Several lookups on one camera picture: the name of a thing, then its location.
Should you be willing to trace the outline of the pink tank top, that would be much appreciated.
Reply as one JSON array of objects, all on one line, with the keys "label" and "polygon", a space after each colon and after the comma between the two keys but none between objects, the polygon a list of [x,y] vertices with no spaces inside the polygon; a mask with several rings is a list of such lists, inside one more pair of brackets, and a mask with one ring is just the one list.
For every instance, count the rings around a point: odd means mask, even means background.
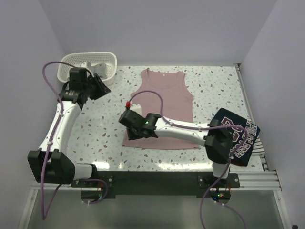
[{"label": "pink tank top", "polygon": [[[193,95],[186,88],[185,73],[161,73],[146,69],[141,72],[141,79],[141,86],[137,91],[131,93],[131,96],[141,91],[154,91],[163,99],[163,115],[165,117],[178,121],[193,122]],[[132,102],[141,105],[142,116],[144,117],[148,113],[160,113],[160,99],[153,93],[137,95],[132,99]],[[189,141],[166,137],[128,140],[127,134],[124,135],[122,145],[160,150],[187,150],[199,147],[198,144]]]}]

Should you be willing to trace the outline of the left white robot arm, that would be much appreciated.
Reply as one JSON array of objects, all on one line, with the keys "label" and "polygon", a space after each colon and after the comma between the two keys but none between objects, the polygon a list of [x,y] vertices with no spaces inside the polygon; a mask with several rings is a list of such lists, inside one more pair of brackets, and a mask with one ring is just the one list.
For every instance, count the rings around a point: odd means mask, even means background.
[{"label": "left white robot arm", "polygon": [[28,163],[39,183],[70,184],[82,180],[88,187],[98,184],[93,164],[76,164],[67,156],[68,141],[74,123],[88,99],[97,100],[110,93],[97,75],[86,68],[71,68],[67,88],[58,94],[55,117],[38,150],[30,151]]}]

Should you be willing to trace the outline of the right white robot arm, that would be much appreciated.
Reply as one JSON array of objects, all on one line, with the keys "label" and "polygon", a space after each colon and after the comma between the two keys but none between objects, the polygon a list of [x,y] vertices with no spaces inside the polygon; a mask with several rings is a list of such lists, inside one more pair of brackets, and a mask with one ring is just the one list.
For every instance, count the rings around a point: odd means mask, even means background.
[{"label": "right white robot arm", "polygon": [[208,124],[188,123],[152,113],[143,117],[127,109],[120,116],[119,123],[126,127],[130,140],[169,137],[205,147],[209,160],[213,162],[213,184],[224,187],[229,182],[233,137],[220,121],[212,120]]}]

